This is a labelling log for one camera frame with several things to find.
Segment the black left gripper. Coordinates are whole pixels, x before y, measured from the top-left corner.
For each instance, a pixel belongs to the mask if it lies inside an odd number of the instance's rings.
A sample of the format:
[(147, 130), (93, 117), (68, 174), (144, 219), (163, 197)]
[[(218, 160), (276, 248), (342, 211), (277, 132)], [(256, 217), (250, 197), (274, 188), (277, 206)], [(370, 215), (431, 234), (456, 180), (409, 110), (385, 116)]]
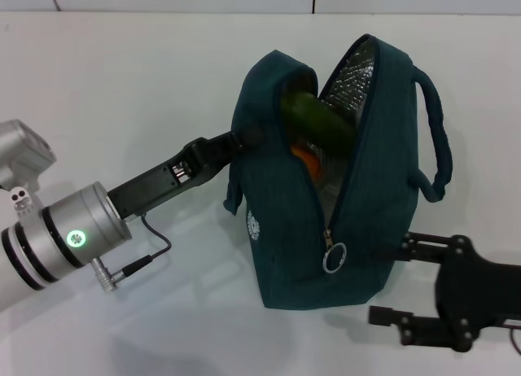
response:
[(258, 147), (265, 139), (265, 128), (259, 123), (211, 139), (197, 138), (171, 159), (108, 191), (107, 195), (121, 219), (141, 216), (212, 180), (234, 155)]

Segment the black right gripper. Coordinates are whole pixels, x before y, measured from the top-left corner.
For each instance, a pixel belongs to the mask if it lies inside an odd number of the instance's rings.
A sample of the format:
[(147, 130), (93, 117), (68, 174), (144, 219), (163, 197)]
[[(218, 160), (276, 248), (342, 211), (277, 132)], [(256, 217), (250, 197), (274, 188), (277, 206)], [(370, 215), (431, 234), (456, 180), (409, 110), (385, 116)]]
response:
[(439, 264), (435, 282), (438, 317), (419, 317), (370, 306), (368, 322), (395, 326), (403, 346), (453, 348), (468, 352), (489, 327), (520, 329), (520, 266), (483, 258), (463, 235), (442, 237), (407, 232), (401, 261)]

